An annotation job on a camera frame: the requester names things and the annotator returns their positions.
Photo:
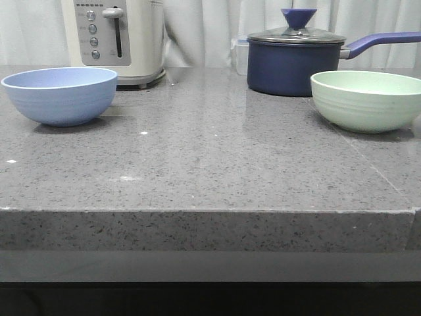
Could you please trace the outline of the cream white toaster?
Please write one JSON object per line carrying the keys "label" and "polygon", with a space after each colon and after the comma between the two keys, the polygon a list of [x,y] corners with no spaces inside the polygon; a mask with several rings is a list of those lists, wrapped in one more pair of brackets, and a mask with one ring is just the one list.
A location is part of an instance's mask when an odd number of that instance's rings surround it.
{"label": "cream white toaster", "polygon": [[162,1],[62,1],[71,66],[101,67],[118,85],[145,89],[162,78]]}

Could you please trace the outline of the glass pot lid blue knob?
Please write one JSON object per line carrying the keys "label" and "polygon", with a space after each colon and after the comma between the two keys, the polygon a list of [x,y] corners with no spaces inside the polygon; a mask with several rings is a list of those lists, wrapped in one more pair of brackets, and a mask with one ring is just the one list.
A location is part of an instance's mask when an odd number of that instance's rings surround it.
{"label": "glass pot lid blue knob", "polygon": [[282,44],[344,43],[345,37],[318,28],[307,27],[317,9],[282,9],[287,26],[252,33],[248,40]]}

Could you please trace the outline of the dark blue saucepan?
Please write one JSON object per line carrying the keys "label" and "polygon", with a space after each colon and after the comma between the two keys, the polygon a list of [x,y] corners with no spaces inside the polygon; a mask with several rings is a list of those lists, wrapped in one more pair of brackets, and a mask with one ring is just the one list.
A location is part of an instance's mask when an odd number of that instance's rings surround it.
{"label": "dark blue saucepan", "polygon": [[353,59],[368,48],[389,43],[420,41],[420,32],[390,32],[365,36],[347,45],[337,43],[282,43],[248,37],[247,84],[271,95],[308,97],[310,77],[336,71],[340,59]]}

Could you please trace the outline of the clear plastic container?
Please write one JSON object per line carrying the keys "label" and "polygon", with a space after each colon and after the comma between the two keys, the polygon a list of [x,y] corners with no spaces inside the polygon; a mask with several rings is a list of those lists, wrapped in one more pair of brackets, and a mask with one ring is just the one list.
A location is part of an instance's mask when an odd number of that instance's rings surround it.
{"label": "clear plastic container", "polygon": [[241,35],[231,40],[231,50],[234,53],[234,66],[241,76],[247,75],[249,42],[246,35]]}

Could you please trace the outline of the blue bowl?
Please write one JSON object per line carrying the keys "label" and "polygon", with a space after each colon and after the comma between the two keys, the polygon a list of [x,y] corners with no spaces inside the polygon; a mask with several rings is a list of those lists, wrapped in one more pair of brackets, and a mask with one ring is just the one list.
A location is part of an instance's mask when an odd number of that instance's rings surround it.
{"label": "blue bowl", "polygon": [[77,126],[111,106],[118,75],[95,67],[59,67],[12,74],[1,84],[18,112],[50,126]]}

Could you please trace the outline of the white curtain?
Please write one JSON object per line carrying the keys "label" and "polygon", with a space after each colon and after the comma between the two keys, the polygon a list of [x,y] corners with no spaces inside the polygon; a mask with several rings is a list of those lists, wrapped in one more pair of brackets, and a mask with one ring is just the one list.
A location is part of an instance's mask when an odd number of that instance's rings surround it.
{"label": "white curtain", "polygon": [[[285,24],[283,8],[314,9],[310,25],[355,41],[420,29],[419,1],[165,1],[165,63],[229,67],[231,42]],[[67,65],[59,1],[1,2],[2,65]]]}

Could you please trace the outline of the green bowl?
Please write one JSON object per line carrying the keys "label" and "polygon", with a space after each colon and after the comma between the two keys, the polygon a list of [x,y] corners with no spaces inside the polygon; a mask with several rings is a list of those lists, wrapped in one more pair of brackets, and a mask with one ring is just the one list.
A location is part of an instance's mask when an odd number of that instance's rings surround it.
{"label": "green bowl", "polygon": [[318,112],[349,131],[388,132],[420,114],[420,80],[410,76],[336,70],[313,74],[310,84]]}

